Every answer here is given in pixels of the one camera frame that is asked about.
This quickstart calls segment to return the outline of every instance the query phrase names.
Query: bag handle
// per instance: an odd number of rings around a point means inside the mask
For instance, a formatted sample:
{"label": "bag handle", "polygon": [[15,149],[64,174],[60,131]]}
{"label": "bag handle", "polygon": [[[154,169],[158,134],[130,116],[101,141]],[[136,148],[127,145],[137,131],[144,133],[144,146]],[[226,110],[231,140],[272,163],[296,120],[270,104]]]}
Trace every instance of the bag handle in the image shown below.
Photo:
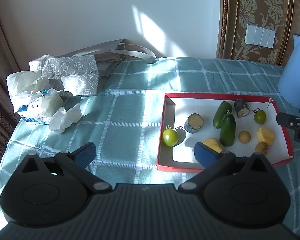
{"label": "bag handle", "polygon": [[107,52],[113,52],[113,53],[138,57],[138,58],[144,59],[150,63],[154,63],[155,60],[157,59],[155,54],[151,50],[149,50],[145,47],[142,47],[139,45],[134,45],[134,44],[128,44],[128,43],[119,43],[118,46],[119,45],[135,46],[135,47],[139,48],[140,50],[142,50],[143,52],[135,51],[135,50],[124,50],[124,49],[112,49],[112,50],[108,50]]}

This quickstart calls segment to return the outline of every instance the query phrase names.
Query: plastic bag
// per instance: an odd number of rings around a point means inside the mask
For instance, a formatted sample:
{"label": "plastic bag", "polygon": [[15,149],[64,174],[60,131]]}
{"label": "plastic bag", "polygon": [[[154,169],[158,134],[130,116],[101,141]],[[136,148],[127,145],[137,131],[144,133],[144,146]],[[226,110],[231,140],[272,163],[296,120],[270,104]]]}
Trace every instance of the plastic bag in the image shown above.
{"label": "plastic bag", "polygon": [[32,96],[37,97],[38,91],[51,88],[49,79],[41,77],[41,71],[21,71],[7,76],[7,85],[13,112],[17,112],[21,106],[28,105]]}

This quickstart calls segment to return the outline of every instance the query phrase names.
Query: gift bag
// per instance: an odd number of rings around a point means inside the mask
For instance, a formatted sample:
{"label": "gift bag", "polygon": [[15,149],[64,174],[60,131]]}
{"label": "gift bag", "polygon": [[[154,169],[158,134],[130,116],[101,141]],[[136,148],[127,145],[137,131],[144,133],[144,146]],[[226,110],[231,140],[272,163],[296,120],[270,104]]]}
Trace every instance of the gift bag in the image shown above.
{"label": "gift bag", "polygon": [[56,90],[69,91],[74,96],[95,95],[126,56],[150,63],[156,61],[155,54],[149,49],[123,41],[108,41],[57,57],[45,55],[30,61],[30,70],[41,71]]}

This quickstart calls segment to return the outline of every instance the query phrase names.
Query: patterned wallpaper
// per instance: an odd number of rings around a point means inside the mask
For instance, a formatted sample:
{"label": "patterned wallpaper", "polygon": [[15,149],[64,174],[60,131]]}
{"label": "patterned wallpaper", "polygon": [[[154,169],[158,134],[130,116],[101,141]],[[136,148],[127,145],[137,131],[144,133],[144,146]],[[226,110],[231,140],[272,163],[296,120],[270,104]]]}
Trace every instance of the patterned wallpaper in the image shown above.
{"label": "patterned wallpaper", "polygon": [[[232,59],[275,64],[287,24],[288,4],[288,0],[240,0]],[[245,44],[247,24],[276,31],[273,49]]]}

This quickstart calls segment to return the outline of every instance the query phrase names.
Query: light switch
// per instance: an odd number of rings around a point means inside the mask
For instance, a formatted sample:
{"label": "light switch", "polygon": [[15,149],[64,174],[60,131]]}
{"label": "light switch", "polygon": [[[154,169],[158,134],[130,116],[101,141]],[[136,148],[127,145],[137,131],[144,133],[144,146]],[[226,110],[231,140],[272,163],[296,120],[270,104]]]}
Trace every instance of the light switch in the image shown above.
{"label": "light switch", "polygon": [[256,26],[253,25],[247,25],[247,29],[246,29],[246,37],[244,39],[244,43],[246,44],[253,44],[254,41],[254,35],[256,33]]}
{"label": "light switch", "polygon": [[273,48],[274,37],[275,37],[275,31],[271,30],[268,38],[268,43],[267,43],[268,48]]}
{"label": "light switch", "polygon": [[254,35],[254,41],[253,41],[254,45],[260,45],[262,33],[263,33],[263,28],[257,27],[256,33]]}
{"label": "light switch", "polygon": [[260,41],[260,46],[262,46],[262,47],[267,46],[269,35],[270,35],[270,30],[263,29],[263,33],[262,33],[262,37],[261,37],[261,41]]}
{"label": "light switch", "polygon": [[244,42],[246,44],[273,48],[274,37],[275,31],[248,24]]}

